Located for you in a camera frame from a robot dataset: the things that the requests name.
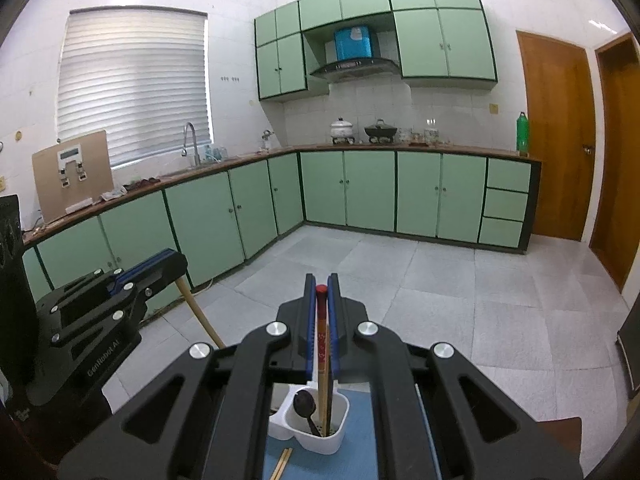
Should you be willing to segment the black plastic spoon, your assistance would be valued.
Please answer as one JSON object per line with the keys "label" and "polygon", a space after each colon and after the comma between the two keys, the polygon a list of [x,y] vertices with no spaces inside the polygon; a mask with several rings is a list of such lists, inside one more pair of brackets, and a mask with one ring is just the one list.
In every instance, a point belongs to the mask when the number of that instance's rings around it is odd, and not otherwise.
{"label": "black plastic spoon", "polygon": [[300,389],[295,393],[293,408],[299,417],[306,420],[311,434],[315,437],[320,437],[320,431],[312,420],[312,415],[316,411],[316,402],[314,402],[314,397],[308,390]]}

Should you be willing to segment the red-tipped wooden chopstick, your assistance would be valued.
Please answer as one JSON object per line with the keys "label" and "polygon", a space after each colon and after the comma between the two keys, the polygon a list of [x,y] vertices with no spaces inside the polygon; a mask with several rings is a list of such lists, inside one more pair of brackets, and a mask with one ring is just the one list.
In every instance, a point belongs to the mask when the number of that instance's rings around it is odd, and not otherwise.
{"label": "red-tipped wooden chopstick", "polygon": [[317,347],[318,347],[318,400],[322,437],[331,432],[330,344],[328,343],[328,286],[316,286],[317,298]]}

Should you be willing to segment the green lower kitchen cabinets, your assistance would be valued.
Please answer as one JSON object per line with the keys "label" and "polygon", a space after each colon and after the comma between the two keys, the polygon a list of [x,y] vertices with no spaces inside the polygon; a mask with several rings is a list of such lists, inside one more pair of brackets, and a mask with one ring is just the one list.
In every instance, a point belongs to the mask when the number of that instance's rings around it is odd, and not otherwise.
{"label": "green lower kitchen cabinets", "polygon": [[26,236],[30,291],[182,252],[199,288],[299,226],[522,254],[541,164],[510,153],[432,148],[284,148],[137,180],[122,195]]}

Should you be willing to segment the green kitchen cabinets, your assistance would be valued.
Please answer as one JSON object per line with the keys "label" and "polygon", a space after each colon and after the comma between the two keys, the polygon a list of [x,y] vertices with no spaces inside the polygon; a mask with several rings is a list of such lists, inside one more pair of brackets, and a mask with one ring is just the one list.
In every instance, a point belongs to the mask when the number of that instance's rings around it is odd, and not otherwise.
{"label": "green kitchen cabinets", "polygon": [[255,18],[254,35],[263,101],[377,76],[454,88],[498,81],[480,0],[295,0]]}
{"label": "green kitchen cabinets", "polygon": [[26,236],[30,291],[182,252],[199,288],[299,226],[522,254],[541,164],[510,153],[432,148],[284,148],[137,180],[122,195]]}

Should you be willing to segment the green upper kitchen cabinets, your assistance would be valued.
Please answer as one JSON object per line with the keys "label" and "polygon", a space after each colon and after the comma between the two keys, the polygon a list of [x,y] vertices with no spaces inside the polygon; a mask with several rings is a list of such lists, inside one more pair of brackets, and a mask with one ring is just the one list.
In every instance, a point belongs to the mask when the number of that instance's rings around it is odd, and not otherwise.
{"label": "green upper kitchen cabinets", "polygon": [[263,101],[377,76],[454,88],[498,81],[480,0],[295,0],[255,18],[254,35]]}

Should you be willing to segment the white two-compartment utensil holder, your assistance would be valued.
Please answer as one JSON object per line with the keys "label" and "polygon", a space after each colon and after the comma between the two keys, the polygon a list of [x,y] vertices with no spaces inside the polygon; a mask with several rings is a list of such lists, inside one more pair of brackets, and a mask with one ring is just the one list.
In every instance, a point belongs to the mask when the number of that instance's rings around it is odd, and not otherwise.
{"label": "white two-compartment utensil holder", "polygon": [[306,417],[294,410],[294,398],[299,391],[308,392],[318,401],[315,382],[306,386],[275,384],[271,397],[268,436],[280,441],[295,439],[307,451],[320,455],[333,455],[341,447],[346,434],[346,420],[349,414],[349,400],[343,393],[333,391],[330,432],[327,437],[312,433]]}

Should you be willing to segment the blue table mat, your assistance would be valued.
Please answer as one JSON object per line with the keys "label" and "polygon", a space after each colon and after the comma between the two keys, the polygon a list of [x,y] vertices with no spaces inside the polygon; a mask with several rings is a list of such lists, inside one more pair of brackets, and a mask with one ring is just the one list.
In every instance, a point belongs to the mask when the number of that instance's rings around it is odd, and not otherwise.
{"label": "blue table mat", "polygon": [[376,479],[376,450],[370,385],[337,384],[331,415],[332,436],[310,432],[293,408],[300,390],[318,396],[317,385],[277,384],[271,397],[263,479]]}

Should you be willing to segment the light bamboo chopstick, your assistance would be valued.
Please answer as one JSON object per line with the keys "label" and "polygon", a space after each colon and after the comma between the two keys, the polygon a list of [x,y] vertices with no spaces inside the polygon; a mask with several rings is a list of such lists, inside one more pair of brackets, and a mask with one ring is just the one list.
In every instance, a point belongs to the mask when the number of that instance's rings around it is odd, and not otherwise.
{"label": "light bamboo chopstick", "polygon": [[285,448],[280,457],[279,460],[277,462],[277,465],[274,467],[273,472],[270,476],[270,480],[280,480],[282,477],[282,474],[284,473],[285,467],[288,464],[288,461],[291,458],[291,455],[293,453],[293,449],[292,448]]}

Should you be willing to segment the chrome sink faucet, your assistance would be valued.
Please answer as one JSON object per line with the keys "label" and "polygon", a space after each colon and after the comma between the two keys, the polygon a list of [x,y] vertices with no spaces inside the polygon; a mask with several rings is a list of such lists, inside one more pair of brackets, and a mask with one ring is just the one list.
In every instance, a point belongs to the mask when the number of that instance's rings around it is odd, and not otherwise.
{"label": "chrome sink faucet", "polygon": [[186,157],[192,152],[192,166],[201,166],[201,156],[198,152],[198,136],[192,122],[187,122],[183,127],[183,144],[181,149],[181,156]]}

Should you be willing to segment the brown cardboard board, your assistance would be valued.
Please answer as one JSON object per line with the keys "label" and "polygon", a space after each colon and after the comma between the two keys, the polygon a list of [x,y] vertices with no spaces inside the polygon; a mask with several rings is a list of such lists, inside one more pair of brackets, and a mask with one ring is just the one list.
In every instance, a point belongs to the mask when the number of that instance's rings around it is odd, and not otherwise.
{"label": "brown cardboard board", "polygon": [[78,136],[32,155],[43,221],[61,219],[97,203],[114,180],[106,131]]}

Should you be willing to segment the brown wooden stool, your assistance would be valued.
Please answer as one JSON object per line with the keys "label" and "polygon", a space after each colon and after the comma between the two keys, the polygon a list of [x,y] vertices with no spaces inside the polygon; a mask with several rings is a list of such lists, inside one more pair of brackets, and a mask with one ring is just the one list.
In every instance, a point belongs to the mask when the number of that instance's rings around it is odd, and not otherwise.
{"label": "brown wooden stool", "polygon": [[582,452],[582,419],[580,417],[541,420],[537,422],[537,426],[554,437],[568,452],[576,457],[580,456]]}

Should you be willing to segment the small white kettle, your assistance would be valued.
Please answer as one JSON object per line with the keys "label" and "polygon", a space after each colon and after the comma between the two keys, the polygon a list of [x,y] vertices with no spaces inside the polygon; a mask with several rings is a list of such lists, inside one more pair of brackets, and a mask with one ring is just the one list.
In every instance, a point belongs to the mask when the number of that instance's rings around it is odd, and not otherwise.
{"label": "small white kettle", "polygon": [[274,132],[266,129],[263,133],[262,133],[262,148],[265,151],[270,151],[272,149],[272,137],[274,135]]}

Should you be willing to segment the white window blind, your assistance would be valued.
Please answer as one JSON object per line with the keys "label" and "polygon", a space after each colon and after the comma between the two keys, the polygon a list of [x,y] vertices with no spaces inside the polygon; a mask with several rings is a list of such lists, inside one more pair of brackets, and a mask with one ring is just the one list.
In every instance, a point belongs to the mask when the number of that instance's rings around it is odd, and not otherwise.
{"label": "white window blind", "polygon": [[213,140],[206,15],[155,6],[70,12],[56,92],[58,140],[106,131],[114,166]]}

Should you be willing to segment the white cooking pot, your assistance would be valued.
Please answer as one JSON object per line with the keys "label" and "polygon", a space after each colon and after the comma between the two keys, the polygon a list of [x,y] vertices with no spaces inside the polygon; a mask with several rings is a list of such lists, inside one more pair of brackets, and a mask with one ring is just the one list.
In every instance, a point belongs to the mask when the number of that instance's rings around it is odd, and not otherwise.
{"label": "white cooking pot", "polygon": [[351,122],[343,118],[337,118],[330,127],[330,137],[333,144],[354,144],[354,127]]}

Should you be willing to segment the right wooden door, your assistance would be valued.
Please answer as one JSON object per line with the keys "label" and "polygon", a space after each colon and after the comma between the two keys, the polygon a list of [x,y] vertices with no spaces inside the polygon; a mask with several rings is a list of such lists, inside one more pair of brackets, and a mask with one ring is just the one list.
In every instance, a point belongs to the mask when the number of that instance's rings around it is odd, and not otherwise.
{"label": "right wooden door", "polygon": [[623,288],[639,245],[639,53],[626,34],[596,51],[603,96],[604,149],[590,248]]}

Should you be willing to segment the wooden door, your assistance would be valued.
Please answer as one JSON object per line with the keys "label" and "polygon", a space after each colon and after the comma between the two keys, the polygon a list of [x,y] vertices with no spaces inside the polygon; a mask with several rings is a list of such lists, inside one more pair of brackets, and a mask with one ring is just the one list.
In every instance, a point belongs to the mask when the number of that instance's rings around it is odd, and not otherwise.
{"label": "wooden door", "polygon": [[596,110],[586,51],[518,32],[523,62],[529,154],[541,162],[533,230],[580,240],[592,188]]}
{"label": "wooden door", "polygon": [[623,288],[639,245],[639,53],[626,34],[596,51],[603,96],[604,149],[590,248]]}

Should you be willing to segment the black wok with lid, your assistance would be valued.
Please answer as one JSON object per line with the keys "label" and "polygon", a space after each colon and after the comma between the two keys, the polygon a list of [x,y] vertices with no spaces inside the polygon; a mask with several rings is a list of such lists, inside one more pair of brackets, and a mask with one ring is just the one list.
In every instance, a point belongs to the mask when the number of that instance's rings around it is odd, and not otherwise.
{"label": "black wok with lid", "polygon": [[364,128],[369,142],[372,144],[390,144],[394,142],[398,128],[378,119],[375,124]]}

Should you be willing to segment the glass cups on counter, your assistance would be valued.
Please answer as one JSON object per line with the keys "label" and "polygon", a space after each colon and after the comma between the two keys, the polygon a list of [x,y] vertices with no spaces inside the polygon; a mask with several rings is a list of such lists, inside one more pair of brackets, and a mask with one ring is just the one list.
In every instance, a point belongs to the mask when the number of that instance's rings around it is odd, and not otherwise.
{"label": "glass cups on counter", "polygon": [[442,142],[439,131],[434,128],[400,128],[399,141],[409,145],[437,145]]}

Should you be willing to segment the black range hood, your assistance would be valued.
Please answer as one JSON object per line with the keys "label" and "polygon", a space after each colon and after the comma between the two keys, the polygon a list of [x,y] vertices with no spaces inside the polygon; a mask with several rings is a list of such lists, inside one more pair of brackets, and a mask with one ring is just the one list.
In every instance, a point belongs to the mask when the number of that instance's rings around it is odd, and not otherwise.
{"label": "black range hood", "polygon": [[336,84],[352,79],[399,74],[400,67],[388,58],[351,58],[321,66],[311,76]]}

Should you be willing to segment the green bottle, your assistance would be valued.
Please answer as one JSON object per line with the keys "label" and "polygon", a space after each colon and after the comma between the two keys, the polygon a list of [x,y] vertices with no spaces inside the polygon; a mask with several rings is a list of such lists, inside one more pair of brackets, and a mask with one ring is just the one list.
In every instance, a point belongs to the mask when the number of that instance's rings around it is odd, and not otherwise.
{"label": "green bottle", "polygon": [[521,112],[516,120],[516,150],[521,155],[528,153],[529,121],[525,112]]}

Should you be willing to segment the blue box on hood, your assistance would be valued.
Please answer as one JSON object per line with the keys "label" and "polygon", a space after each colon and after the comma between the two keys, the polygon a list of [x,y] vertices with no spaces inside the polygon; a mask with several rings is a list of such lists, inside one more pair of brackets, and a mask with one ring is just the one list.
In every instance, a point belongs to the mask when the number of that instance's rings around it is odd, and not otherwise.
{"label": "blue box on hood", "polygon": [[334,32],[336,58],[374,58],[378,55],[378,40],[369,26],[346,27]]}

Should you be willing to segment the left wooden door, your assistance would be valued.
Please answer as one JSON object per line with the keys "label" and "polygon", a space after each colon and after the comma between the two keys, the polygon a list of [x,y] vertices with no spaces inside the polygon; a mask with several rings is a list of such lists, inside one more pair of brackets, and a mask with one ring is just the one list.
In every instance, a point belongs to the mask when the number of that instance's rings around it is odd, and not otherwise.
{"label": "left wooden door", "polygon": [[592,188],[596,110],[586,51],[518,32],[523,62],[529,154],[541,162],[533,230],[580,240]]}

